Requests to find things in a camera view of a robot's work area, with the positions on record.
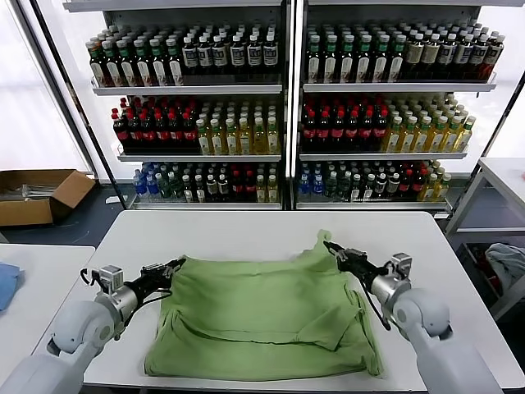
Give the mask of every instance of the bottle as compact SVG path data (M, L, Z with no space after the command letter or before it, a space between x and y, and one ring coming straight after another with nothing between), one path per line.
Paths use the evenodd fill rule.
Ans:
M334 72L336 71L336 46L337 36L330 34L326 43L326 52L324 54L324 71L323 80L324 84L331 84L334 80Z
M401 136L401 122L402 117L394 117L390 124L390 129L386 132L385 138L383 139L382 151L386 153L394 153Z
M434 187L436 186L437 175L430 174L428 183L421 189L418 194L418 201L431 201L434 194Z
M386 50L388 49L388 42L390 36L382 34L379 36L379 43L377 45L377 51L374 55L373 65L370 68L372 72L372 83L378 83L383 81L386 68Z
M330 177L326 180L325 186L325 197L329 200L333 200L336 196L337 191L337 172L330 172Z
M180 67L180 53L177 42L174 39L166 40L168 57L165 61L166 69L169 70L168 82L175 86L182 85L182 69Z
M264 43L264 71L266 73L273 72L277 68L278 52L277 44L275 42L275 35L268 34L266 42Z
M406 122L406 127L404 132L399 138L397 143L396 151L398 153L408 153L410 152L410 146L412 146L413 137L415 135L415 128L418 119L416 117L409 117Z
M213 66L213 55L212 47L210 46L208 39L201 35L199 37L199 47L197 48L197 53L199 54L199 65L200 72L204 75L209 75L212 73Z
M450 176L450 174L445 173L441 182L436 181L436 185L434 186L434 192L432 194L432 201L445 201L445 195L447 191L449 191L449 182L451 178L452 176Z
M133 42L135 51L137 52L137 67L139 68L140 78L144 86L153 86L155 82L155 70L151 57L147 54L147 49L144 46L142 39L136 39Z
M417 33L413 41L408 45L408 49L404 59L404 66L402 69L403 79L415 80L418 78L417 69L421 61L421 56L425 45L422 42L423 34Z
M253 151L255 154L268 154L268 137L261 117L255 118L253 130Z
M277 119L268 118L268 152L269 154L281 153L281 143L279 141L279 132L277 131Z
M221 137L221 128L219 126L219 121L218 119L212 119L210 124L212 125L213 152L216 155L220 155L223 152L223 148L222 148L222 137Z
M341 54L341 63L339 69L339 83L348 84L355 80L354 69L352 65L354 63L354 36L351 34L345 34L343 42L343 51Z
M453 117L452 121L449 123L446 133L443 135L443 140L441 141L440 147L438 149L439 152L452 152L460 132L461 117Z
M432 118L423 117L421 120L421 125L416 129L416 133L413 137L412 145L410 146L410 152L421 153L427 142L428 131L431 127Z
M366 75L368 73L368 65L370 63L370 43L372 42L372 36L364 34L361 37L361 47L359 49L359 54L357 56L357 74L355 77L355 82L357 84L362 84L365 82Z
M240 142L237 141L237 127L233 119L226 119L226 140L228 142L228 154L239 154Z
M153 69L155 70L155 80L159 86L167 86L169 71L164 68L166 56L162 53L161 43L158 39L150 39L149 46L153 54Z
M399 188L399 174L395 172L390 178L388 178L388 185L386 186L386 195L392 198L396 195Z
M446 133L446 123L449 119L447 117L439 117L437 124L431 127L428 133L427 142L423 150L425 152L439 152L441 141Z
M399 179L398 196L400 198L407 198L409 196L409 188L412 183L412 170L408 169Z
M266 203L267 197L266 197L266 185L264 185L264 175L257 175L257 202L258 203Z

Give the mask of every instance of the white shelf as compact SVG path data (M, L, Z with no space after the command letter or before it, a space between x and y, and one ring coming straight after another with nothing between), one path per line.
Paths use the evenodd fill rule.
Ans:
M121 162L206 162L206 163L277 163L280 162L281 156L279 154L265 154L257 155L251 154L249 156L235 155L217 155L217 156L201 156L198 154L182 155L182 154L125 154L120 153L117 158Z
M345 93L345 92L490 92L496 87L495 77L481 84L460 82L398 82L394 84L304 84L305 93Z
M418 202L369 202L369 203L297 203L299 210L312 211L432 211L447 212L449 204Z
M316 162L326 160L430 160L455 159L467 156L468 148L461 153L430 152L430 153L301 153L302 162Z
M525 0L309 0L310 6L502 6L521 7Z
M281 0L74 0L62 4L69 12L152 10L209 7L279 7Z

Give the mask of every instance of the bottle label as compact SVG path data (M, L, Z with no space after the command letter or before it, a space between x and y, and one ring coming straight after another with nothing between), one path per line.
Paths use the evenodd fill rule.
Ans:
M436 134L434 136L434 140L432 140L432 143L430 145L429 152L437 152L438 148L440 147L441 140L443 140L442 134Z
M222 142L221 137L212 137L213 150L215 154L221 154L222 152Z
M199 64L201 67L210 67L212 65L212 49L199 48Z
M234 66L243 66L246 63L244 59L244 46L240 48L230 47L231 64Z
M161 62L153 62L153 68L155 69L155 74L157 74L157 81L159 86L166 86L166 72L164 71L164 65Z
M173 82L176 86L182 85L182 71L180 70L180 63L177 60L170 62L170 70L173 75Z
M401 71L401 65L403 64L402 57L394 57L390 66L390 72L388 73L388 82L397 82L399 79L399 72Z
M361 57L358 62L358 74L355 78L357 84L362 84L364 82L364 77L367 74L368 63L370 59L368 57Z
M489 50L486 51L486 56L485 56L485 59L483 60L483 62L485 64L494 65L498 61L498 58L500 57L502 49L503 49L503 47L496 46L496 45L491 45Z
M182 48L182 57L186 67L196 67L199 65L199 55L196 48Z
M330 84L334 78L334 70L336 69L336 60L329 57L325 60L325 73L323 83Z
M212 48L213 64L217 67L224 67L228 65L228 57L226 55L226 47Z
M350 193L350 202L353 203L358 198L359 198L359 189L353 189L352 193Z
M468 62L473 65L482 64L488 48L489 47L486 45L474 45L474 49L472 50L472 56L470 57Z
M348 84L350 82L350 75L352 73L353 58L345 57L341 62L340 84Z
M386 129L373 129L374 137L383 138L386 133Z
M126 79L128 81L128 85L131 87L134 87L137 85L137 81L135 79L135 74L133 72L133 67L131 67L131 64L128 62L122 62L121 63L122 70L124 71L124 75L126 76Z
M261 47L248 47L248 64L250 66L261 66L263 64L263 50Z
M199 199L199 202L200 203L205 203L206 202L206 197L205 197L205 194L204 194L204 190L197 190L197 198Z
M425 50L421 56L421 63L432 64L436 61L440 46L425 45Z
M416 139L416 144L413 146L414 153L422 152L423 151L423 145L425 144L425 141L427 140L427 135L421 134Z
M267 47L264 46L264 65L265 66L276 66L277 65L277 46Z
M265 203L266 202L266 193L264 190L257 190L257 202Z
M410 145L412 144L413 134L408 134L403 139L403 144L401 145L401 153L410 152Z
M441 45L440 51L437 54L436 62L443 66L452 62L452 55L454 54L454 45Z
M115 84L117 88L123 86L121 73L118 72L118 67L116 64L113 62L108 62L106 63L106 67L109 70L109 74L112 76L113 84Z
M208 138L206 137L199 137L199 145L200 150L204 156L209 156L210 154L210 146L208 144Z
M366 189L363 194L363 201L370 200L370 197L372 197L372 189Z
M227 137L228 154L237 154L237 139L234 136Z
M268 203L276 203L277 202L277 190L270 189L268 191Z
M249 154L249 137L240 137L240 154Z
M399 139L399 135L393 134L388 139L388 145L386 146L386 152L387 153L394 153L395 147L397 146L397 141Z
M268 136L268 150L270 151L270 154L278 154L277 151L278 145L277 145L277 135L269 135Z
M315 84L317 82L317 73L319 72L319 59L312 57L308 60L308 83Z
M361 138L368 138L371 133L372 133L371 129L366 129L366 128L359 129L359 137Z
M191 190L184 190L184 197L186 198L186 203L194 202L194 195Z
M98 86L104 86L104 74L102 73L102 68L100 65L97 63L91 63L91 70L93 71L93 75L97 80Z
M376 66L374 68L374 75L372 77L372 82L377 83L381 82L383 79L383 74L385 73L386 66L386 57L379 57L376 60Z
M138 62L137 67L139 68L140 76L142 76L142 81L144 86L151 86L151 75L149 74L148 64L145 62Z

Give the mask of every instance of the clear bottle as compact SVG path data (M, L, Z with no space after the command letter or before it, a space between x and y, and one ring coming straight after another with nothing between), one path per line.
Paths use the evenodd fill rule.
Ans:
M253 151L255 154L268 154L268 137L267 132L264 129L264 120L261 117L255 118Z

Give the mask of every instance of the shelf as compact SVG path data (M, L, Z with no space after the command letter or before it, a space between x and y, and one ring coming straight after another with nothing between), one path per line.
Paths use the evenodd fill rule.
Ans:
M430 160L454 159L467 156L468 147L461 153L430 152L430 153L301 153L302 162L316 162L326 160Z
M496 87L495 77L486 83L460 82L397 82L394 84L304 84L304 93L351 92L490 92Z
M371 203L297 203L297 209L312 211L448 211L449 204L418 202L371 202Z
M69 12L157 10L167 8L279 7L281 0L75 0L62 4Z
M521 7L525 0L309 0L310 6L502 6Z
M121 162L199 162L199 163L277 163L280 162L281 156L279 154L265 154L257 155L251 154L249 156L201 156L201 155L177 155L177 154L125 154L120 153L117 158Z
M133 203L132 209L174 209L195 211L277 211L280 203Z

